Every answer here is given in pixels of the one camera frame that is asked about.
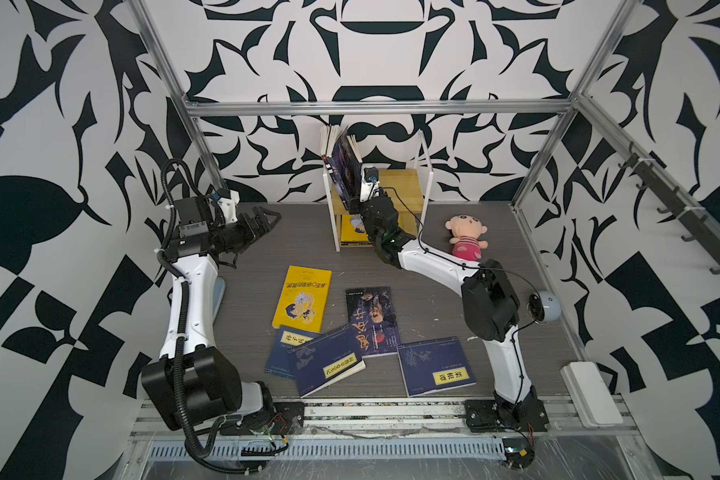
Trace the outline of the purple book orange calligraphy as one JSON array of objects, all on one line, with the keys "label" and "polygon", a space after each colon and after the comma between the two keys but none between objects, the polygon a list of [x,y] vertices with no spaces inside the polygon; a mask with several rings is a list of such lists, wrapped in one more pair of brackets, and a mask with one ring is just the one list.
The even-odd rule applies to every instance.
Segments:
[{"label": "purple book orange calligraphy", "polygon": [[343,206],[347,210],[348,195],[346,189],[345,150],[342,145],[344,136],[345,135],[342,133],[339,141],[334,147],[333,156],[331,158],[328,158],[326,161],[323,161],[326,164],[326,169],[328,170],[333,184],[336,187],[339,198]]}]

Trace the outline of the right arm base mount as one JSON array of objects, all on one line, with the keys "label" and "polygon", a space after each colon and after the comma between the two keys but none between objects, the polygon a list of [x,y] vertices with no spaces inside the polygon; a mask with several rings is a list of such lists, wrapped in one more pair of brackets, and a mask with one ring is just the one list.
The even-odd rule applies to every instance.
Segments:
[{"label": "right arm base mount", "polygon": [[466,426],[473,433],[503,430],[538,433],[546,432],[549,425],[543,402],[532,396],[519,404],[503,399],[468,399],[463,405]]}]

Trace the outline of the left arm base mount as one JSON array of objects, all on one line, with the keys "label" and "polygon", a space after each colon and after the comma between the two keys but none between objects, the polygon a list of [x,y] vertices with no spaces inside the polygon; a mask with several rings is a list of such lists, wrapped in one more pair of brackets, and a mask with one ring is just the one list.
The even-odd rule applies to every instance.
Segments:
[{"label": "left arm base mount", "polygon": [[274,402],[262,411],[230,420],[220,429],[223,436],[290,434],[303,426],[305,404],[303,402]]}]

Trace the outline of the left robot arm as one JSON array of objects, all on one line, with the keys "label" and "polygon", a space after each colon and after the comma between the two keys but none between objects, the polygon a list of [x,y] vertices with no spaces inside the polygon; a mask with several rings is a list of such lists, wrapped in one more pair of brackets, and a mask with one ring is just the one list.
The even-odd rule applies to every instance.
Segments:
[{"label": "left robot arm", "polygon": [[281,215],[262,207],[240,213],[238,193],[227,188],[201,192],[179,159],[161,167],[160,184],[169,219],[156,258],[172,280],[170,318],[157,360],[142,369],[141,384],[166,427],[183,434],[184,448],[198,465],[253,475],[286,451],[288,441],[271,441],[253,461],[248,448],[237,460],[210,460],[218,435],[268,435],[278,414],[266,384],[242,381],[216,346],[214,322],[225,288],[218,270],[222,255],[246,251]]}]

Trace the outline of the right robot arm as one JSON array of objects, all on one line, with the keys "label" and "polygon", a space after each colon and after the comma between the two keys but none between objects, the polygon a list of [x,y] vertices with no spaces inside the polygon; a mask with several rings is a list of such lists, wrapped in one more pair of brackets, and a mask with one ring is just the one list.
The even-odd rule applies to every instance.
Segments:
[{"label": "right robot arm", "polygon": [[501,423],[513,430],[538,428],[545,417],[543,403],[521,355],[520,301],[508,272],[494,260],[463,260],[405,232],[392,199],[384,193],[361,203],[359,213],[383,262],[423,275],[459,295],[465,323],[483,341],[489,357]]}]

